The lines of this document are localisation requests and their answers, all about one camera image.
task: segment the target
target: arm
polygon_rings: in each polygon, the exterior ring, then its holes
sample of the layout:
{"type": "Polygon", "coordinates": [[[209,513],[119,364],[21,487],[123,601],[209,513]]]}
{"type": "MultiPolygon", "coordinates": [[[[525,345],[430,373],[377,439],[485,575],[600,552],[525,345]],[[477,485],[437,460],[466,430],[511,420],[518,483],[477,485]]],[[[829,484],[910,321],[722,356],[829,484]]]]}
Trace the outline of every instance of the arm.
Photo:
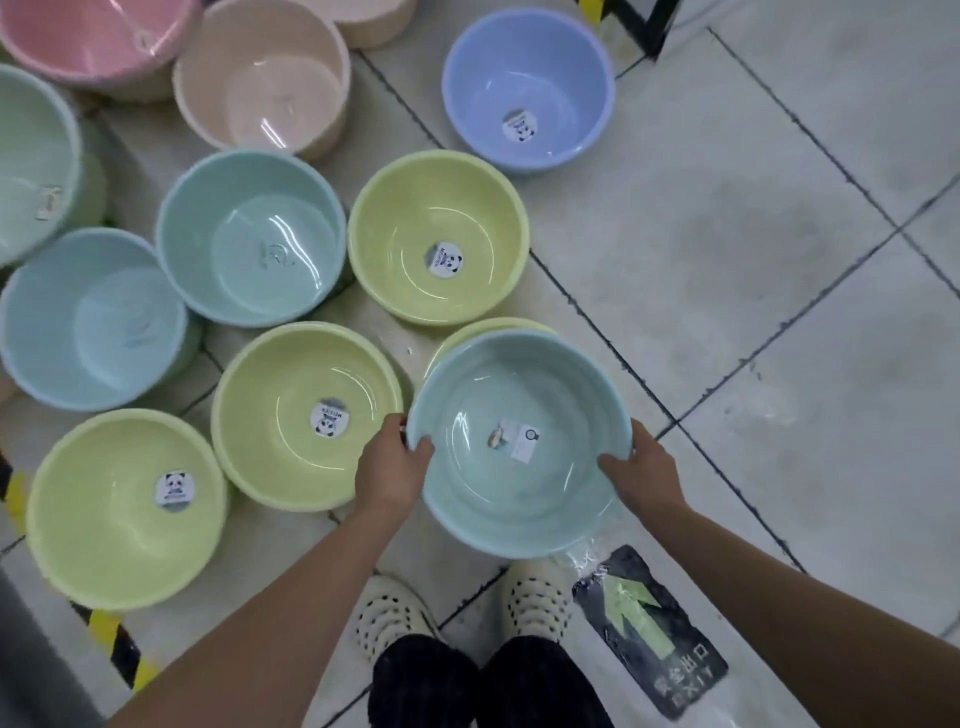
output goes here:
{"type": "Polygon", "coordinates": [[[299,728],[380,554],[433,455],[408,452],[400,415],[364,448],[356,508],[279,579],[165,669],[108,728],[299,728]]]}
{"type": "Polygon", "coordinates": [[[624,504],[824,728],[960,725],[960,650],[693,511],[673,458],[640,423],[629,460],[601,455],[599,463],[624,504]]]}

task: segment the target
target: tile grout line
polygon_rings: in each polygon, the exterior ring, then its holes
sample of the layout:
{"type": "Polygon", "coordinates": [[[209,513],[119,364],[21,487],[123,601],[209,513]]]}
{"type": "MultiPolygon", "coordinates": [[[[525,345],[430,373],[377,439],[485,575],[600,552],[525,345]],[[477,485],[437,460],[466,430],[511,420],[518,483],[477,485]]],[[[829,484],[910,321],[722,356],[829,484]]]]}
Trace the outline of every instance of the tile grout line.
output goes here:
{"type": "Polygon", "coordinates": [[[331,725],[333,725],[335,722],[340,720],[340,718],[345,716],[349,712],[350,708],[352,708],[354,705],[359,703],[363,699],[363,696],[366,695],[368,692],[370,692],[370,688],[372,687],[373,687],[373,683],[370,683],[366,688],[363,689],[363,692],[361,692],[355,698],[350,700],[350,702],[347,704],[345,708],[341,708],[339,711],[334,713],[333,716],[330,718],[330,720],[324,723],[320,728],[330,728],[331,725]]]}
{"type": "Polygon", "coordinates": [[[756,71],[754,71],[754,69],[751,68],[746,61],[741,59],[736,54],[736,52],[731,48],[731,46],[727,44],[727,41],[724,40],[722,37],[720,37],[720,35],[715,30],[713,30],[712,26],[707,28],[707,32],[710,33],[711,36],[713,36],[713,38],[720,44],[720,46],[725,51],[727,51],[728,55],[730,55],[730,57],[734,61],[736,61],[737,64],[739,64],[739,66],[747,73],[747,75],[750,76],[750,78],[752,78],[754,82],[766,92],[767,96],[769,96],[770,99],[778,107],[780,107],[780,110],[787,115],[790,121],[793,122],[794,126],[796,126],[797,129],[799,129],[811,142],[813,142],[813,145],[817,149],[819,149],[824,154],[824,156],[830,160],[830,162],[832,162],[833,166],[836,167],[837,170],[839,170],[840,174],[844,176],[844,179],[847,181],[847,183],[853,185],[857,189],[857,191],[859,191],[859,193],[863,195],[864,199],[868,203],[870,203],[870,205],[877,212],[880,213],[883,219],[886,220],[887,223],[889,223],[892,228],[894,229],[898,228],[899,226],[897,222],[889,214],[887,214],[887,211],[883,209],[883,207],[881,207],[880,204],[873,198],[873,196],[870,194],[867,188],[863,186],[863,184],[861,184],[857,180],[857,178],[854,177],[853,174],[843,164],[840,163],[840,160],[829,149],[827,149],[826,145],[822,141],[820,141],[819,138],[817,138],[817,136],[813,133],[813,131],[801,120],[800,116],[797,113],[795,113],[790,107],[788,107],[776,93],[774,93],[774,89],[771,88],[766,82],[764,82],[763,79],[761,79],[759,75],[756,73],[756,71]]]}
{"type": "Polygon", "coordinates": [[[960,627],[960,614],[953,618],[953,620],[948,624],[937,637],[941,640],[945,640],[947,637],[952,635],[957,628],[960,627]]]}
{"type": "MultiPolygon", "coordinates": [[[[397,93],[396,89],[392,85],[390,85],[390,82],[387,81],[386,77],[384,77],[384,75],[380,72],[380,70],[373,65],[370,59],[367,58],[366,54],[358,53],[357,55],[363,60],[363,62],[367,65],[367,67],[371,70],[371,72],[376,76],[377,80],[379,80],[379,82],[382,83],[384,87],[394,96],[394,98],[397,99],[397,101],[403,106],[403,108],[406,109],[407,113],[410,114],[411,118],[414,120],[417,126],[420,127],[423,133],[426,134],[427,138],[434,144],[434,146],[436,146],[438,149],[446,149],[446,147],[440,142],[440,139],[438,139],[435,135],[433,135],[430,132],[430,130],[423,123],[420,117],[417,116],[417,113],[410,108],[410,106],[403,100],[403,98],[399,95],[399,93],[397,93]]],[[[654,402],[654,404],[656,404],[657,407],[660,409],[660,412],[662,412],[666,416],[667,421],[670,424],[677,422],[676,418],[673,416],[670,410],[667,409],[666,405],[664,405],[663,402],[660,401],[660,398],[654,394],[653,390],[650,389],[646,381],[644,381],[644,379],[640,377],[640,375],[636,372],[636,370],[627,362],[627,360],[623,357],[623,355],[613,345],[611,340],[603,334],[603,332],[597,327],[596,324],[593,323],[592,319],[589,318],[589,316],[584,311],[584,309],[581,308],[581,306],[576,302],[573,296],[571,296],[569,292],[561,285],[561,283],[550,272],[550,270],[546,267],[546,265],[544,265],[543,261],[540,260],[540,258],[533,251],[533,249],[530,250],[530,257],[533,258],[534,262],[537,263],[537,266],[546,274],[546,276],[550,279],[550,282],[552,282],[554,286],[566,297],[567,302],[573,306],[573,309],[577,312],[577,315],[579,315],[584,321],[586,321],[590,329],[597,336],[600,337],[600,340],[603,341],[604,344],[607,345],[607,348],[612,352],[613,356],[616,358],[621,368],[636,380],[636,382],[640,385],[640,387],[646,393],[647,397],[649,397],[654,402]]]]}
{"type": "Polygon", "coordinates": [[[200,351],[206,354],[207,358],[209,358],[209,360],[213,362],[213,366],[217,369],[217,371],[220,372],[220,376],[223,376],[223,373],[224,373],[223,365],[219,361],[217,361],[217,357],[214,356],[210,352],[210,349],[206,347],[206,334],[207,332],[204,331],[204,336],[200,340],[200,351]]]}
{"type": "Polygon", "coordinates": [[[762,344],[760,344],[760,346],[757,347],[752,353],[750,353],[750,354],[747,355],[746,357],[740,359],[739,363],[733,368],[733,370],[732,370],[731,372],[729,372],[728,374],[724,375],[723,378],[720,379],[720,381],[718,381],[716,384],[714,384],[714,385],[712,385],[711,387],[709,387],[709,388],[706,390],[706,392],[704,392],[704,394],[701,395],[701,397],[700,397],[696,402],[693,403],[692,406],[690,406],[680,417],[677,418],[677,423],[678,423],[678,424],[683,423],[683,422],[686,420],[686,418],[689,417],[689,416],[694,412],[694,410],[696,410],[701,404],[703,404],[705,401],[707,401],[718,389],[720,389],[720,387],[722,387],[722,386],[723,386],[724,384],[726,384],[728,381],[730,381],[731,379],[733,379],[737,374],[739,374],[740,371],[741,371],[744,367],[746,367],[748,364],[750,364],[752,361],[754,361],[754,360],[755,360],[760,354],[762,354],[771,344],[773,344],[775,341],[777,341],[777,339],[779,339],[779,338],[780,338],[781,336],[783,336],[789,329],[791,329],[794,324],[796,324],[800,319],[802,319],[803,316],[805,316],[807,313],[809,313],[809,311],[810,311],[817,303],[819,303],[819,302],[822,301],[824,298],[826,298],[834,289],[836,289],[837,287],[839,287],[839,285],[840,285],[844,280],[846,280],[846,279],[849,278],[853,273],[855,273],[855,272],[860,268],[860,266],[862,266],[865,262],[867,262],[867,260],[869,260],[871,257],[873,257],[874,255],[876,255],[876,253],[879,252],[879,250],[880,250],[881,248],[883,248],[887,243],[889,243],[891,240],[893,240],[893,239],[894,239],[895,237],[897,237],[897,235],[899,235],[899,234],[900,234],[900,233],[899,233],[898,231],[893,231],[893,232],[891,232],[891,233],[890,233],[887,237],[885,237],[880,243],[878,243],[877,245],[874,245],[873,248],[871,248],[869,251],[867,251],[867,253],[865,253],[864,255],[862,255],[861,257],[859,257],[859,258],[858,258],[857,260],[855,260],[850,266],[848,266],[847,269],[846,269],[843,273],[840,274],[839,278],[837,278],[836,280],[834,280],[830,285],[828,285],[826,288],[824,288],[822,291],[820,291],[820,293],[818,293],[816,296],[814,296],[812,301],[810,301],[809,303],[807,303],[806,305],[804,305],[803,308],[801,308],[797,313],[795,313],[795,314],[794,314],[793,316],[791,316],[789,319],[787,319],[786,321],[781,322],[781,323],[780,323],[780,326],[779,326],[778,329],[777,329],[777,331],[775,331],[766,341],[764,341],[762,344]]]}
{"type": "Polygon", "coordinates": [[[739,488],[733,485],[732,481],[726,476],[726,474],[720,470],[717,464],[713,462],[712,458],[707,455],[707,452],[700,446],[700,443],[693,439],[683,425],[678,423],[677,428],[680,430],[680,432],[686,435],[686,439],[693,444],[693,447],[697,449],[697,451],[700,453],[700,456],[709,463],[709,465],[713,468],[713,471],[727,484],[727,487],[730,488],[738,498],[740,498],[740,502],[743,503],[747,510],[753,514],[754,518],[759,521],[760,525],[763,526],[763,529],[770,535],[770,538],[772,538],[777,546],[780,547],[780,550],[783,551],[787,558],[793,562],[793,565],[803,573],[808,573],[808,571],[804,568],[804,565],[800,563],[800,560],[793,555],[793,551],[790,550],[790,546],[787,544],[787,542],[774,533],[773,528],[771,528],[767,524],[767,521],[760,516],[760,512],[757,510],[756,506],[746,499],[746,497],[743,495],[743,492],[739,488]]]}
{"type": "MultiPolygon", "coordinates": [[[[496,584],[496,582],[502,579],[504,574],[506,573],[507,573],[507,567],[501,567],[500,571],[497,572],[496,576],[494,576],[492,579],[490,579],[489,581],[481,585],[480,589],[478,589],[476,593],[474,593],[472,596],[469,596],[466,599],[464,599],[462,602],[460,602],[460,605],[455,610],[453,610],[453,614],[451,614],[449,617],[444,619],[444,621],[442,621],[440,624],[437,625],[438,628],[441,630],[444,629],[444,627],[446,627],[448,624],[454,621],[457,617],[463,614],[463,612],[466,609],[468,609],[473,602],[475,602],[477,599],[483,596],[483,594],[485,594],[494,584],[496,584]]],[[[350,702],[347,704],[345,708],[342,708],[341,710],[337,711],[337,713],[335,713],[333,717],[330,718],[330,720],[324,723],[324,725],[321,726],[321,728],[330,728],[330,726],[333,725],[335,722],[337,722],[340,718],[342,718],[350,710],[350,708],[352,708],[354,705],[360,702],[360,700],[363,699],[363,696],[366,695],[368,692],[370,692],[372,686],[373,686],[373,683],[370,683],[366,688],[363,689],[363,691],[359,695],[357,695],[355,698],[350,700],[350,702]]]]}
{"type": "Polygon", "coordinates": [[[440,629],[444,629],[444,627],[446,627],[448,624],[450,624],[452,621],[454,621],[456,618],[462,615],[464,611],[468,609],[473,602],[475,602],[477,599],[483,596],[490,589],[490,587],[492,587],[494,584],[496,584],[496,582],[498,582],[500,579],[503,578],[503,575],[507,573],[507,568],[508,567],[500,567],[500,571],[496,573],[496,576],[494,576],[492,579],[488,580],[484,584],[481,584],[480,589],[474,592],[473,596],[468,596],[466,599],[461,601],[460,605],[455,610],[453,610],[453,614],[451,614],[449,617],[444,619],[444,621],[442,621],[437,626],[440,629]]]}
{"type": "Polygon", "coordinates": [[[220,385],[220,379],[217,378],[217,383],[216,383],[216,384],[214,384],[212,387],[210,387],[209,389],[207,389],[203,394],[201,394],[201,395],[200,395],[199,397],[197,397],[195,400],[193,400],[192,402],[190,402],[189,404],[187,404],[187,405],[180,411],[180,413],[178,413],[177,417],[183,419],[183,418],[186,417],[188,414],[190,414],[190,410],[193,409],[194,407],[196,407],[198,404],[200,404],[202,401],[204,401],[207,397],[209,397],[210,395],[212,395],[214,392],[216,392],[216,391],[217,391],[217,387],[218,387],[219,385],[220,385]]]}
{"type": "Polygon", "coordinates": [[[927,268],[933,272],[933,275],[942,280],[947,285],[947,288],[952,291],[953,295],[960,299],[960,289],[958,289],[953,281],[949,279],[947,274],[941,270],[940,266],[933,262],[933,258],[931,258],[920,246],[920,243],[914,240],[910,233],[906,231],[901,232],[900,234],[903,236],[903,239],[906,240],[906,244],[910,246],[910,249],[924,260],[924,263],[926,263],[927,268]]]}
{"type": "Polygon", "coordinates": [[[12,544],[10,544],[9,546],[6,546],[5,548],[0,549],[0,559],[2,559],[4,556],[6,556],[7,554],[9,554],[9,553],[10,553],[11,551],[13,551],[15,548],[17,548],[17,547],[20,545],[20,542],[21,542],[21,541],[25,541],[26,539],[27,539],[26,536],[20,536],[19,538],[17,538],[16,541],[14,541],[14,542],[13,542],[12,544]]]}
{"type": "Polygon", "coordinates": [[[634,61],[633,63],[631,63],[630,65],[628,65],[626,68],[624,68],[622,71],[620,71],[618,74],[616,74],[616,75],[613,77],[613,80],[614,80],[614,81],[619,81],[620,79],[622,79],[624,76],[626,76],[628,73],[630,73],[630,72],[631,72],[632,70],[634,70],[637,66],[639,66],[641,63],[643,63],[644,61],[646,61],[646,60],[649,59],[649,58],[650,58],[650,57],[647,56],[647,54],[644,53],[642,56],[640,56],[638,59],[636,59],[636,61],[634,61]]]}
{"type": "Polygon", "coordinates": [[[357,56],[359,56],[360,60],[363,61],[363,63],[370,69],[370,71],[373,73],[376,79],[381,84],[383,84],[383,87],[390,92],[390,94],[397,100],[397,102],[404,109],[406,109],[406,112],[410,114],[410,118],[412,118],[414,120],[414,123],[417,124],[418,127],[420,127],[420,130],[424,134],[426,134],[426,137],[433,143],[433,145],[438,149],[445,149],[445,146],[440,143],[440,139],[434,136],[433,133],[429,129],[427,129],[426,124],[424,124],[423,121],[420,119],[420,117],[417,116],[417,113],[410,108],[410,105],[403,100],[403,97],[400,96],[399,93],[397,93],[396,89],[390,84],[389,81],[387,81],[386,76],[384,76],[380,72],[380,69],[377,68],[375,65],[373,65],[373,62],[369,58],[367,58],[367,54],[364,53],[363,51],[357,51],[357,56]]]}

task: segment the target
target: beige plastic basin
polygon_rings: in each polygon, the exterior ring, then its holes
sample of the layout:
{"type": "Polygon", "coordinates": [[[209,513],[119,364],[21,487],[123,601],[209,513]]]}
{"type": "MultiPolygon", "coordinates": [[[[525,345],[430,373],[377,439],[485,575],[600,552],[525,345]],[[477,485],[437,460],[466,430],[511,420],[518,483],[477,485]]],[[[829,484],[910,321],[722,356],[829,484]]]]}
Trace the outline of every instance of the beige plastic basin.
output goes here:
{"type": "Polygon", "coordinates": [[[373,48],[399,36],[417,0],[301,0],[337,24],[349,48],[373,48]]]}
{"type": "Polygon", "coordinates": [[[318,158],[343,130],[349,88],[339,31],[295,0],[221,0],[174,68],[183,118],[218,149],[318,158]]]}

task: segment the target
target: hand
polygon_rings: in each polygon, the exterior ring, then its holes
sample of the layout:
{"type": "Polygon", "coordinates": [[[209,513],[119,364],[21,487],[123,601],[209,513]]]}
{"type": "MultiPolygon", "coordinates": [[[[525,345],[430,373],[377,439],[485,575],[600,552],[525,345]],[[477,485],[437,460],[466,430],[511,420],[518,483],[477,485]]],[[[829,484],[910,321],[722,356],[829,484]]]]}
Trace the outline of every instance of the hand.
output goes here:
{"type": "Polygon", "coordinates": [[[357,466],[355,513],[378,512],[402,522],[417,503],[433,443],[423,437],[417,449],[408,450],[400,437],[402,424],[403,415],[387,415],[363,448],[357,466]]]}
{"type": "Polygon", "coordinates": [[[673,456],[636,420],[634,451],[626,460],[600,455],[597,465],[613,483],[623,504],[644,523],[661,507],[687,507],[673,456]]]}

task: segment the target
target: shoe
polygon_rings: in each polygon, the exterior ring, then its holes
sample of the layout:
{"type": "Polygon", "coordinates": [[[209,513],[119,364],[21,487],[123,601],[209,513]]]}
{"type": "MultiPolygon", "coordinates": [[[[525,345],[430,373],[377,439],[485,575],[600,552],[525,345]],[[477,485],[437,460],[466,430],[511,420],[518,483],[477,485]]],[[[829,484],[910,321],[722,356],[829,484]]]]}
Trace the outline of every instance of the shoe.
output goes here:
{"type": "Polygon", "coordinates": [[[370,661],[407,635],[425,635],[443,641],[437,622],[423,601],[390,576],[371,576],[360,594],[362,606],[356,638],[370,661]]]}
{"type": "Polygon", "coordinates": [[[503,577],[505,638],[535,636],[558,643],[570,621],[564,571],[549,559],[515,561],[503,577]]]}

